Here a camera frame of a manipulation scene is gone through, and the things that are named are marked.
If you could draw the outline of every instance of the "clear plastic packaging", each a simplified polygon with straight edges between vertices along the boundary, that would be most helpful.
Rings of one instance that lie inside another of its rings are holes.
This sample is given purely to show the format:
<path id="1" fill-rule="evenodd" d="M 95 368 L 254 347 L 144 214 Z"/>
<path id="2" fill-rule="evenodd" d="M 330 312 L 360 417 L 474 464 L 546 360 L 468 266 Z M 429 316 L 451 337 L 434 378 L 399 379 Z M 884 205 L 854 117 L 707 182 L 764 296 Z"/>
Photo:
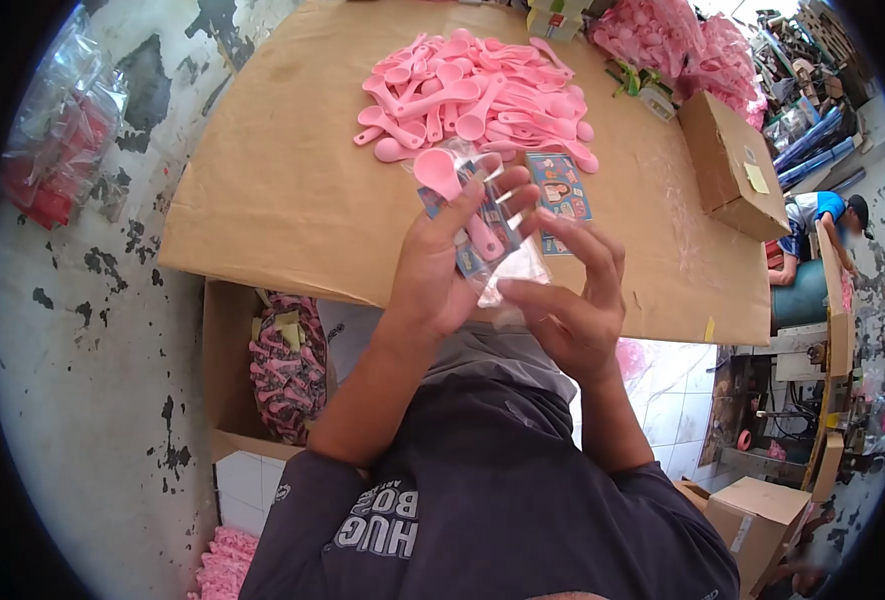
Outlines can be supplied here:
<path id="1" fill-rule="evenodd" d="M 128 90 L 78 6 L 40 61 L 9 132 L 0 190 L 32 220 L 67 225 L 123 124 Z"/>
<path id="2" fill-rule="evenodd" d="M 552 276 L 542 260 L 538 246 L 532 237 L 522 238 L 516 230 L 524 215 L 509 216 L 505 210 L 505 202 L 512 197 L 511 190 L 502 193 L 496 189 L 494 181 L 503 172 L 501 162 L 498 169 L 492 173 L 486 172 L 481 162 L 483 154 L 479 153 L 471 142 L 458 137 L 451 137 L 436 144 L 436 149 L 445 150 L 452 157 L 462 186 L 472 178 L 482 179 L 484 183 L 485 200 L 480 207 L 479 217 L 489 233 L 498 239 L 499 244 L 480 250 L 473 244 L 470 233 L 465 229 L 460 231 L 454 240 L 456 262 L 462 275 L 479 294 L 478 306 L 494 308 L 502 305 L 502 294 L 496 288 L 499 280 L 548 283 Z M 412 173 L 412 161 L 406 161 L 403 168 Z M 445 204 L 445 198 L 429 187 L 421 186 L 416 193 L 430 217 L 435 217 Z M 497 250 L 497 255 L 493 255 L 493 248 L 499 247 L 501 250 Z"/>

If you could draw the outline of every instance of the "plastic sheet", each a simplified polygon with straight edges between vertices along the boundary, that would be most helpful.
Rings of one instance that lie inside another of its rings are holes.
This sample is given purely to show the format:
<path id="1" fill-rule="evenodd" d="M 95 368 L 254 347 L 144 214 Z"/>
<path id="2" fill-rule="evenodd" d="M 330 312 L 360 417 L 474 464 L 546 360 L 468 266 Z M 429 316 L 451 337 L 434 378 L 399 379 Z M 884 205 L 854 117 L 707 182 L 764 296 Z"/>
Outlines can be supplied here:
<path id="1" fill-rule="evenodd" d="M 0 189 L 28 217 L 50 229 L 67 225 L 89 197 L 100 161 L 122 126 L 124 75 L 92 39 L 76 8 L 43 57 L 9 132 Z"/>
<path id="2" fill-rule="evenodd" d="M 638 68 L 657 70 L 680 100 L 706 90 L 762 128 L 766 99 L 755 83 L 748 41 L 721 14 L 700 23 L 685 0 L 619 0 L 588 37 Z"/>

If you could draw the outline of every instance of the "white tile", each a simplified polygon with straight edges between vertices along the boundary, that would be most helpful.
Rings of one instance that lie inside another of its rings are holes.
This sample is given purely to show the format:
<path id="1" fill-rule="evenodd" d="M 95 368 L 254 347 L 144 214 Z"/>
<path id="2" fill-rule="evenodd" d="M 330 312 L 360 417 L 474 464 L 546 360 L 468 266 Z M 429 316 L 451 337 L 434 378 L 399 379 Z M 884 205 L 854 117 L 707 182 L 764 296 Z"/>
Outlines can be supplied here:
<path id="1" fill-rule="evenodd" d="M 685 378 L 692 366 L 685 352 L 663 356 L 652 364 L 652 393 L 685 393 Z"/>
<path id="2" fill-rule="evenodd" d="M 569 414 L 572 416 L 573 426 L 582 424 L 582 402 L 580 400 L 569 402 Z"/>
<path id="3" fill-rule="evenodd" d="M 711 393 L 687 393 L 682 402 L 682 417 L 676 431 L 676 444 L 705 439 L 705 426 L 712 410 Z"/>
<path id="4" fill-rule="evenodd" d="M 582 450 L 582 423 L 572 428 L 572 443 L 577 449 Z"/>
<path id="5" fill-rule="evenodd" d="M 688 394 L 712 394 L 712 387 L 716 381 L 716 347 L 714 345 L 705 349 L 699 362 L 689 371 L 686 378 L 685 390 Z"/>
<path id="6" fill-rule="evenodd" d="M 669 461 L 666 475 L 673 481 L 686 477 L 693 479 L 696 463 L 702 453 L 702 440 L 677 443 L 673 448 L 673 458 Z"/>
<path id="7" fill-rule="evenodd" d="M 648 368 L 641 377 L 632 379 L 626 384 L 628 402 L 633 408 L 640 404 L 645 406 L 649 403 L 649 398 L 652 395 L 652 373 L 652 369 Z"/>
<path id="8" fill-rule="evenodd" d="M 650 401 L 642 427 L 650 446 L 664 446 L 676 441 L 684 400 L 683 393 L 663 393 Z"/>
<path id="9" fill-rule="evenodd" d="M 697 466 L 696 470 L 692 473 L 692 480 L 696 483 L 700 483 L 701 481 L 705 481 L 710 477 L 715 477 L 718 473 L 719 462 L 710 462 L 704 466 Z"/>
<path id="10" fill-rule="evenodd" d="M 219 494 L 219 507 L 222 524 L 226 527 L 232 527 L 257 537 L 262 534 L 263 526 L 266 524 L 266 515 L 261 510 L 249 506 L 225 492 Z"/>
<path id="11" fill-rule="evenodd" d="M 273 465 L 274 467 L 279 467 L 280 469 L 286 468 L 286 461 L 280 461 L 277 458 L 271 458 L 268 456 L 262 457 L 262 460 L 264 463 L 269 463 L 270 465 Z"/>
<path id="12" fill-rule="evenodd" d="M 657 445 L 652 448 L 652 454 L 655 455 L 655 460 L 659 461 L 659 467 L 665 472 L 673 458 L 673 447 L 671 445 Z"/>
<path id="13" fill-rule="evenodd" d="M 272 507 L 275 500 L 275 491 L 279 487 L 279 478 L 282 477 L 282 470 L 275 464 L 267 462 L 263 459 L 263 510 L 268 514 L 268 510 Z"/>
<path id="14" fill-rule="evenodd" d="M 261 460 L 244 452 L 233 452 L 216 462 L 216 482 L 220 492 L 263 510 Z"/>

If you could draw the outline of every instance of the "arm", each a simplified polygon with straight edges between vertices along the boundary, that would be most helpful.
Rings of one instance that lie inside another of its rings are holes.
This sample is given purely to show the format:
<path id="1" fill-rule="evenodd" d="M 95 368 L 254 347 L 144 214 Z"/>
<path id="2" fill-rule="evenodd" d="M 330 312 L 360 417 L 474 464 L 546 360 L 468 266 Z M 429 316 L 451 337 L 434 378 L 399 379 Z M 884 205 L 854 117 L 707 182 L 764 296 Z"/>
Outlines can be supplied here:
<path id="1" fill-rule="evenodd" d="M 483 158 L 492 173 L 499 156 Z M 499 175 L 500 190 L 514 190 L 507 200 L 515 213 L 534 205 L 538 188 L 527 182 L 525 167 Z M 329 400 L 309 435 L 309 450 L 367 469 L 389 448 L 439 343 L 457 330 L 476 307 L 479 295 L 459 274 L 453 238 L 479 210 L 480 181 L 439 210 L 435 219 L 419 214 L 406 234 L 392 293 L 369 348 Z"/>
<path id="2" fill-rule="evenodd" d="M 389 447 L 436 343 L 413 339 L 387 311 L 359 364 L 326 405 L 309 436 L 309 450 L 367 469 Z"/>
<path id="3" fill-rule="evenodd" d="M 842 241 L 839 239 L 836 224 L 832 221 L 832 213 L 828 211 L 823 212 L 819 220 L 825 227 L 825 233 L 829 236 L 829 243 L 832 244 L 833 249 L 836 251 L 836 257 L 839 257 L 840 265 L 850 273 L 855 273 L 856 268 L 852 264 L 852 259 L 849 258 L 848 252 L 845 251 Z"/>
<path id="4" fill-rule="evenodd" d="M 619 365 L 603 369 L 599 383 L 582 388 L 582 451 L 608 474 L 655 460 L 628 402 Z"/>
<path id="5" fill-rule="evenodd" d="M 503 280 L 499 290 L 519 306 L 526 325 L 554 361 L 582 390 L 582 448 L 608 474 L 654 459 L 629 405 L 615 358 L 626 317 L 620 289 L 625 250 L 592 224 L 540 208 L 520 226 L 522 234 L 553 234 L 585 264 L 582 295 L 554 285 Z"/>
<path id="6" fill-rule="evenodd" d="M 791 254 L 782 253 L 782 270 L 769 270 L 770 285 L 792 285 L 796 281 L 796 262 Z"/>

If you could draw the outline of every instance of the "cardboard sheet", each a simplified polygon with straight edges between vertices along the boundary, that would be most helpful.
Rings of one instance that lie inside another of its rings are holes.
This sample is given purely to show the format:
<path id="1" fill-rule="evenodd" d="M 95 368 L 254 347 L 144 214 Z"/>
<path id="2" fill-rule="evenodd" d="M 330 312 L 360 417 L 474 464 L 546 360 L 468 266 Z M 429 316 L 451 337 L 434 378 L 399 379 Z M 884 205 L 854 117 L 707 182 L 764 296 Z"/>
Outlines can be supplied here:
<path id="1" fill-rule="evenodd" d="M 220 280 L 385 306 L 403 235 L 422 210 L 416 183 L 351 140 L 376 61 L 416 34 L 465 27 L 527 43 L 502 6 L 308 0 L 249 60 L 212 116 L 166 220 L 159 263 Z M 595 223 L 627 248 L 624 335 L 717 344 L 769 342 L 762 244 L 704 215 L 676 121 L 612 98 L 604 57 L 550 42 L 585 91 L 601 168 L 582 180 Z M 584 271 L 551 256 L 556 283 Z"/>
<path id="2" fill-rule="evenodd" d="M 842 378 L 852 371 L 852 355 L 856 348 L 856 321 L 843 305 L 843 268 L 836 250 L 829 241 L 825 225 L 816 222 L 819 254 L 825 272 L 825 289 L 829 294 L 829 375 Z"/>

